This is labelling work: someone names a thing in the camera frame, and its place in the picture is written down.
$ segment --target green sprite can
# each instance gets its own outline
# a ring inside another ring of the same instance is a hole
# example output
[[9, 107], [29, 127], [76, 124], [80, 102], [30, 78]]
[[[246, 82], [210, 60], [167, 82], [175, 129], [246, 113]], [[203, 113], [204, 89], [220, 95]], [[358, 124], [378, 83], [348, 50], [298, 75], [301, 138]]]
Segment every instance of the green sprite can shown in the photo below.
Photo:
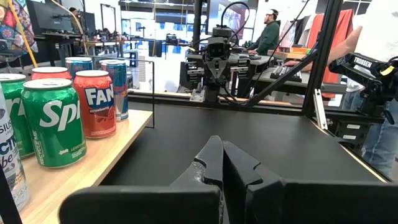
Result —
[[71, 84], [62, 78], [24, 83], [22, 102], [36, 157], [42, 166], [67, 166], [86, 154], [80, 101]]
[[21, 74], [0, 74], [0, 83], [21, 158], [31, 156], [34, 153], [32, 140], [27, 129], [24, 105], [21, 103], [21, 92], [24, 89], [25, 79], [26, 76]]

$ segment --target hand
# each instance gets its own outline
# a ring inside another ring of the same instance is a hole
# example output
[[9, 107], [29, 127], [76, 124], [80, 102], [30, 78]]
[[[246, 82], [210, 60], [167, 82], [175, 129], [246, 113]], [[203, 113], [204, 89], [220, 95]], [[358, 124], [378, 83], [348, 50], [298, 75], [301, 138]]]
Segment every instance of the hand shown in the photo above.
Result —
[[[296, 66], [298, 63], [300, 63], [300, 62], [291, 60], [291, 61], [285, 62], [284, 65], [288, 66], [288, 67], [293, 67], [293, 66]], [[312, 62], [309, 65], [307, 65], [306, 67], [304, 67], [303, 69], [301, 69], [301, 71], [302, 72], [310, 72], [311, 68], [312, 68]]]

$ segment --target red can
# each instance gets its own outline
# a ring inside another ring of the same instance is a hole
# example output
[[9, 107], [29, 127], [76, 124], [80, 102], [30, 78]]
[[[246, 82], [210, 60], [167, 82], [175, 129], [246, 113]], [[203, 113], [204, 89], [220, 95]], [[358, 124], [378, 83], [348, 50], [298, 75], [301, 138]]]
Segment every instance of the red can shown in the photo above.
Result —
[[76, 72], [73, 86], [80, 99], [83, 129], [88, 138], [103, 138], [116, 131], [112, 79], [108, 72]]
[[66, 78], [72, 80], [67, 68], [63, 67], [41, 67], [32, 69], [32, 80], [43, 78]]

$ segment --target green jacket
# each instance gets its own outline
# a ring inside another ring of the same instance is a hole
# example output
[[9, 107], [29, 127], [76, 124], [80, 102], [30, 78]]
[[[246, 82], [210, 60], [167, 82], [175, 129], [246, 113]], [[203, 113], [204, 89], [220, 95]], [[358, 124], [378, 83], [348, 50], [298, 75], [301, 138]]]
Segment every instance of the green jacket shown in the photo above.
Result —
[[256, 43], [248, 48], [248, 50], [255, 50], [259, 55], [267, 55], [268, 50], [275, 50], [279, 40], [279, 23], [278, 21], [271, 22], [264, 28], [261, 36]]

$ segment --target man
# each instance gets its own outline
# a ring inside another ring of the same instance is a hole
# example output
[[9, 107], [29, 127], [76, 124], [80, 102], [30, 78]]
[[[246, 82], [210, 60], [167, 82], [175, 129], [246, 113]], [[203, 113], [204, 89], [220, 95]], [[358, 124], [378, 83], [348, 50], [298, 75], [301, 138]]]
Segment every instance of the man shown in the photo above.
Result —
[[[328, 64], [350, 52], [356, 52], [380, 61], [388, 61], [398, 55], [398, 30], [391, 29], [398, 24], [398, 1], [373, 0], [366, 11], [362, 26], [354, 30], [348, 38], [330, 51]], [[298, 62], [287, 62], [293, 66]], [[312, 65], [303, 70], [311, 70]], [[369, 71], [356, 67], [370, 75]], [[356, 110], [362, 104], [360, 97], [364, 89], [352, 80], [347, 82], [347, 93], [343, 99], [343, 109]], [[395, 125], [387, 120], [382, 124], [374, 124], [369, 130], [363, 147], [363, 158], [374, 168], [389, 175], [398, 151], [398, 102], [392, 100], [387, 104]]]
[[267, 26], [257, 41], [248, 48], [249, 54], [267, 55], [268, 50], [275, 50], [279, 40], [279, 23], [276, 21], [278, 11], [271, 9], [264, 18]]
[[[71, 7], [71, 8], [69, 8], [69, 11], [70, 11], [71, 13], [73, 13], [73, 15], [76, 16], [76, 18], [79, 19], [79, 17], [78, 17], [79, 11], [78, 11], [76, 8]], [[70, 18], [70, 22], [72, 23], [72, 29], [73, 29], [73, 31], [79, 32], [79, 26], [77, 25], [75, 18]]]

